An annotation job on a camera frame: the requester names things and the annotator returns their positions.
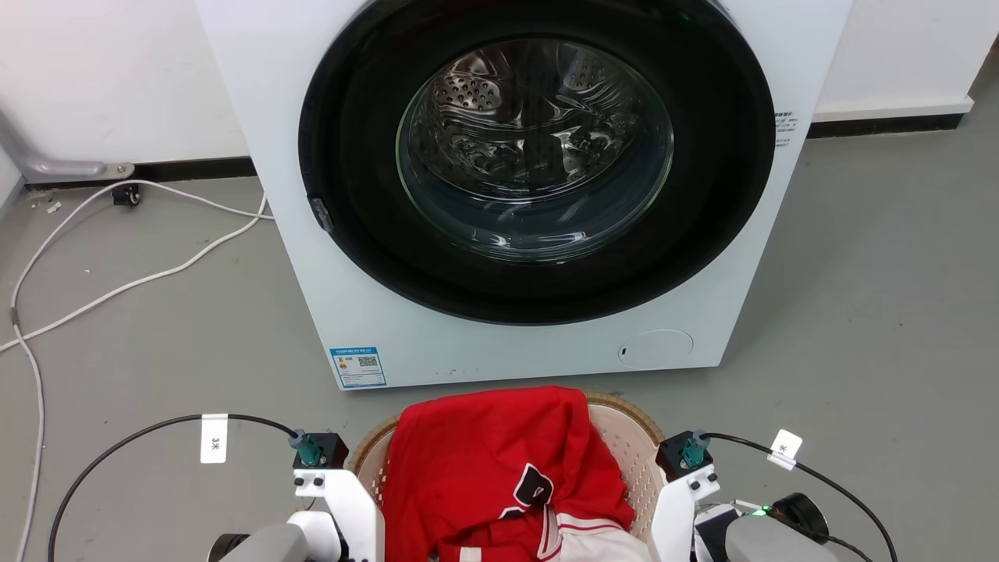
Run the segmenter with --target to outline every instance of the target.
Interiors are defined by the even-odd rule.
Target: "white washing machine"
[[[344,390],[718,365],[850,6],[199,0]]]

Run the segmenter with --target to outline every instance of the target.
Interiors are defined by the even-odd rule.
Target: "concrete floor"
[[[670,434],[805,439],[799,460],[864,499],[901,560],[995,558],[999,449],[999,61],[956,132],[806,144],[721,367],[555,381],[619,392]],[[255,179],[180,184],[255,209]],[[0,295],[88,191],[17,203],[0,223]],[[147,191],[134,210],[95,205],[39,261],[19,301],[28,331],[187,260],[245,220]],[[0,343],[13,338],[0,326]],[[180,275],[130,291],[32,341],[48,434],[28,560],[44,559],[54,510],[81,469],[157,421],[228,411],[332,428],[356,446],[407,405],[516,381],[344,394],[273,224]],[[0,545],[15,550],[36,410],[24,354],[0,355]],[[269,428],[234,423],[229,461],[198,463],[197,424],[116,453],[81,487],[58,543],[70,562],[201,560],[223,532],[284,520],[292,452]],[[887,556],[860,511],[806,475],[735,445],[713,447],[721,497],[812,496],[833,534]],[[845,551],[843,560],[852,560]]]

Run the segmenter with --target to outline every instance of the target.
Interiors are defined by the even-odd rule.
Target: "green connector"
[[[710,439],[701,439],[703,431],[695,431],[693,435],[687,439],[687,442],[683,445],[683,452],[680,453],[680,457],[683,462],[686,463],[687,468],[695,469],[704,462],[704,451],[707,450],[707,445],[711,442]]]
[[[306,435],[304,430],[296,429],[295,432],[299,434],[298,437],[289,437],[288,444],[298,451],[302,464],[306,466],[319,465],[323,458],[323,451],[320,450],[319,445],[313,441],[312,437]]]

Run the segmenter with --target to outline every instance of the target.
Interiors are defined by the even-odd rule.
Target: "black lettering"
[[[527,463],[513,497],[520,505],[544,505],[551,501],[554,486],[534,465]]]

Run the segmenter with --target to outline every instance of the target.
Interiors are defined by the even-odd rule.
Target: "red shirt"
[[[585,396],[558,387],[451,396],[403,412],[383,491],[387,562],[545,560],[558,527],[627,530],[620,468]]]

